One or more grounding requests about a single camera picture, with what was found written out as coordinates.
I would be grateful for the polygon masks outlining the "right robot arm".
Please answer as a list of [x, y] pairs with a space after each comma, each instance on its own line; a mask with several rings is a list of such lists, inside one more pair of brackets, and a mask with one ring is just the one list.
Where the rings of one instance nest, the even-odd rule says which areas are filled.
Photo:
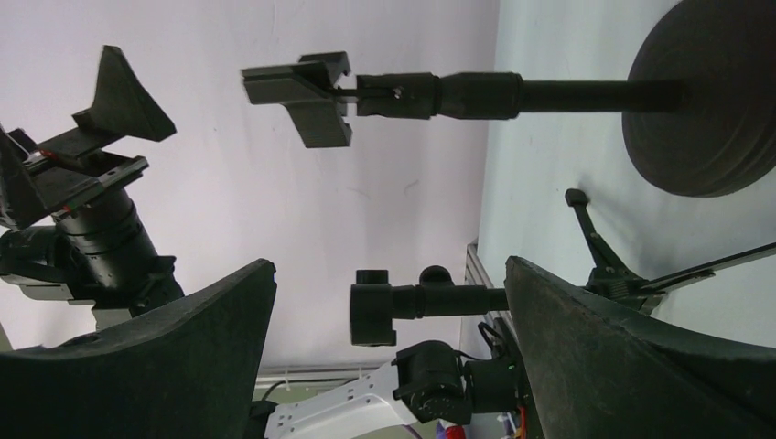
[[772, 438], [775, 351], [652, 319], [519, 257], [504, 296], [518, 354], [461, 364], [431, 340], [303, 402], [256, 402], [275, 301], [257, 260], [189, 296], [56, 348], [1, 357], [4, 438], [351, 438], [516, 408], [546, 438]]

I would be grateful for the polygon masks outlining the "black round-base mic stand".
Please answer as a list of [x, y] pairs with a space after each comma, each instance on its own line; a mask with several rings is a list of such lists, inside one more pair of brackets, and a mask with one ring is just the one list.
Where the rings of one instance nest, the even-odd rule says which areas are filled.
[[617, 112], [632, 165], [676, 196], [721, 197], [775, 166], [775, 4], [681, 1], [643, 41], [626, 80], [527, 80], [515, 72], [360, 75], [343, 52], [242, 71], [253, 105], [278, 104], [308, 148], [347, 147], [360, 117], [511, 120]]

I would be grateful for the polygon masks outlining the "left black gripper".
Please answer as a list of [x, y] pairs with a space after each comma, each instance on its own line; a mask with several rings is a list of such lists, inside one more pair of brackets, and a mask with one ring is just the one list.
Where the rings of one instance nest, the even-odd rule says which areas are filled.
[[123, 51], [110, 45], [102, 47], [91, 106], [72, 118], [80, 128], [40, 144], [21, 129], [1, 133], [3, 227], [23, 230], [47, 216], [67, 215], [137, 180], [148, 168], [144, 157], [103, 150], [122, 135], [161, 142], [177, 132]]

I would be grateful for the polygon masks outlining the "black small tripod stand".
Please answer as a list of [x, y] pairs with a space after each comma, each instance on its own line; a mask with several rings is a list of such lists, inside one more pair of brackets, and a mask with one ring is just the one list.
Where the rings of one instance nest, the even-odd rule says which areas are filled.
[[[595, 229], [587, 212], [589, 199], [584, 191], [570, 188], [565, 200], [575, 212], [594, 261], [584, 289], [647, 316], [676, 289], [711, 278], [720, 270], [775, 254], [775, 244], [769, 243], [648, 280], [631, 270]], [[386, 270], [359, 270], [355, 284], [350, 287], [350, 343], [359, 347], [395, 346], [395, 319], [482, 316], [508, 309], [504, 289], [456, 285], [449, 271], [440, 265], [426, 267], [417, 284], [399, 286], [390, 284]]]

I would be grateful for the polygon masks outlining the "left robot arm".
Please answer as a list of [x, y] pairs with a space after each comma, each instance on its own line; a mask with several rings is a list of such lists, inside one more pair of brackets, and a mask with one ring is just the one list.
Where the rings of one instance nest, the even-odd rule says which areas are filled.
[[1, 277], [34, 300], [88, 305], [102, 329], [183, 295], [126, 190], [146, 159], [109, 151], [177, 129], [116, 46], [102, 48], [92, 104], [73, 119], [41, 143], [1, 134]]

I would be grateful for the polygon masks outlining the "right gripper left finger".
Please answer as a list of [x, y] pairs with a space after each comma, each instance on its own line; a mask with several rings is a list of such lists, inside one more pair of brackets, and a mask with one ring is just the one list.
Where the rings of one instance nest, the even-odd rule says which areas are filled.
[[251, 262], [55, 348], [1, 357], [4, 438], [260, 438], [254, 386], [276, 294]]

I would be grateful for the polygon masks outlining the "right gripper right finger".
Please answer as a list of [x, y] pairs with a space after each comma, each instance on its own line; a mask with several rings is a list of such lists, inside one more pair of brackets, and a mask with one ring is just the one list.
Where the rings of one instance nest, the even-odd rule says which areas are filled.
[[548, 438], [772, 438], [775, 351], [645, 316], [512, 256], [504, 286]]

